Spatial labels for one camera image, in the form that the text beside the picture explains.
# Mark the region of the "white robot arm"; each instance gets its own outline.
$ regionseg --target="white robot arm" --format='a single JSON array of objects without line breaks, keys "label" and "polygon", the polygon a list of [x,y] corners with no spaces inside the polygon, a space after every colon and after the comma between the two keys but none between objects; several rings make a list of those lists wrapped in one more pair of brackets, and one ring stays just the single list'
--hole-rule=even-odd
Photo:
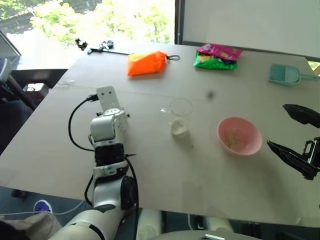
[{"label": "white robot arm", "polygon": [[[93,209],[76,215],[50,240],[114,240],[125,211],[132,208],[138,200],[136,179],[126,174],[130,162],[127,161],[123,144],[129,115],[120,107],[112,86],[98,88],[96,94],[97,96],[87,98],[87,101],[99,100],[103,110],[97,113],[98,117],[94,118],[90,125],[89,139],[94,148],[96,167],[89,182],[89,185],[93,186],[92,203],[89,200],[87,202],[92,204]],[[70,116],[69,125],[75,110]],[[70,126],[69,135],[73,144],[79,147],[71,137]],[[175,239],[256,240],[257,238],[209,230],[181,231],[180,236],[177,233],[167,233],[155,237],[155,240]]]}]

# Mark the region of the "orange bag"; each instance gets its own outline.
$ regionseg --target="orange bag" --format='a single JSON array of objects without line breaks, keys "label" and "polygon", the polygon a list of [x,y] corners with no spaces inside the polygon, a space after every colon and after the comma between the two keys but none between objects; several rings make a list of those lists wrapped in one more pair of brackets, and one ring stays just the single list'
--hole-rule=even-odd
[{"label": "orange bag", "polygon": [[168,60],[179,60],[179,56],[167,56],[161,51],[151,53],[130,54],[128,56],[128,76],[153,74],[161,72]]}]

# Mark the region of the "plastic scoop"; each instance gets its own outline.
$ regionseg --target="plastic scoop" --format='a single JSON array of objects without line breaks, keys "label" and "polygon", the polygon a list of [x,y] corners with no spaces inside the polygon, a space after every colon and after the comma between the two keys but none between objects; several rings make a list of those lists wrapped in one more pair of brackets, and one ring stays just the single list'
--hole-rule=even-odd
[{"label": "plastic scoop", "polygon": [[288,87],[300,82],[301,79],[320,80],[320,77],[310,74],[302,74],[294,66],[272,64],[269,81]]}]

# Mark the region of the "gray cloth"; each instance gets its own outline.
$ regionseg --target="gray cloth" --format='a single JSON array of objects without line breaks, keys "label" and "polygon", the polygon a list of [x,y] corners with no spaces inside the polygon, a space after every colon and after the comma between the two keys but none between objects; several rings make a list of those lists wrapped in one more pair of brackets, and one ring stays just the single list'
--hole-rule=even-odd
[{"label": "gray cloth", "polygon": [[56,217],[48,213],[39,213],[25,220],[3,220],[16,230],[23,230],[30,240],[47,240],[62,228]]}]

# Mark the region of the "white table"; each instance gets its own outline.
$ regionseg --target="white table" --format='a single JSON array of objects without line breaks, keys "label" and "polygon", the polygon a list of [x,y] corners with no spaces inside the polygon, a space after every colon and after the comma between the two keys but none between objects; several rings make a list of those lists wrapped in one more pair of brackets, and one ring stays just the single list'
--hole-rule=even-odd
[{"label": "white table", "polygon": [[[0,157],[0,185],[26,191],[84,198],[94,167],[92,152],[72,145],[67,133],[74,107],[96,88],[114,86],[130,113],[125,151],[135,168],[140,206],[222,218],[320,226],[318,175],[313,181],[283,163],[267,146],[272,140],[301,152],[319,135],[311,125],[289,117],[283,104],[319,111],[320,83],[303,80],[293,88],[267,81],[271,63],[311,73],[302,57],[243,52],[235,71],[193,67],[196,47],[133,44],[131,52],[161,50],[180,55],[162,74],[127,77],[127,57],[110,53],[83,55],[61,78]],[[65,81],[75,80],[72,86]],[[212,101],[208,91],[214,92]],[[162,112],[177,98],[192,103],[186,117],[193,148],[175,141],[171,113]],[[72,132],[90,147],[90,122],[99,102],[86,103],[75,114]],[[229,116],[252,121],[263,146],[251,157],[236,158],[219,146],[216,127]]]}]

